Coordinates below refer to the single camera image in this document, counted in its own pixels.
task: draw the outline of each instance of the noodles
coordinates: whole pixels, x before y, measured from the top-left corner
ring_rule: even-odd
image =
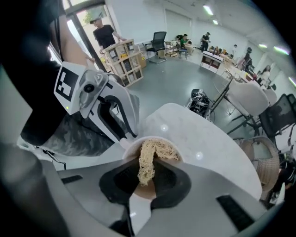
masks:
[[[138,178],[142,186],[147,185],[154,177],[153,157],[155,153],[161,159],[179,160],[177,151],[170,143],[161,139],[147,139],[142,144],[139,158],[140,169]]]

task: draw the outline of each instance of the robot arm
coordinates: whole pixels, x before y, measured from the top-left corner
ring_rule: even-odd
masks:
[[[111,105],[119,107],[128,132],[138,134],[139,99],[129,94],[127,88],[109,80],[117,75],[89,70],[85,66],[63,62],[55,83],[54,94],[69,114],[80,111],[83,118],[93,123],[114,142],[119,142],[125,133],[111,116]]]

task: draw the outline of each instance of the ceiling light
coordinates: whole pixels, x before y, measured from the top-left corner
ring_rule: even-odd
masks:
[[[289,77],[290,82],[296,87],[295,82],[292,80],[292,78]]]
[[[209,6],[204,5],[203,7],[204,7],[204,9],[207,11],[207,13],[208,13],[209,15],[211,15],[211,16],[213,15],[213,12],[211,11],[211,9],[210,9]]]
[[[283,53],[283,54],[289,55],[289,53],[288,53],[286,50],[284,50],[284,49],[281,49],[281,48],[276,47],[276,46],[274,46],[273,48],[274,48],[276,51],[279,51],[279,52],[281,52],[281,53]]]

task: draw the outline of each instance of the camouflage fabric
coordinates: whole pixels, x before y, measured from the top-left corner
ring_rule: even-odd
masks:
[[[125,124],[114,113],[111,115],[127,132]],[[99,156],[113,144],[89,118],[84,119],[78,112],[67,114],[40,148],[65,156]]]

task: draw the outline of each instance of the white desk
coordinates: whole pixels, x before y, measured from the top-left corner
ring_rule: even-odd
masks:
[[[223,62],[223,58],[215,55],[215,54],[212,54],[210,52],[207,52],[207,51],[204,51],[203,52],[203,57],[202,57],[202,60],[200,62],[200,66],[203,67],[204,63],[209,65],[208,67],[204,67],[210,71],[212,70],[216,70],[216,73],[221,65],[221,63]]]
[[[141,124],[139,137],[172,141],[183,161],[213,170],[259,200],[259,177],[243,150],[220,128],[180,105],[165,104]]]

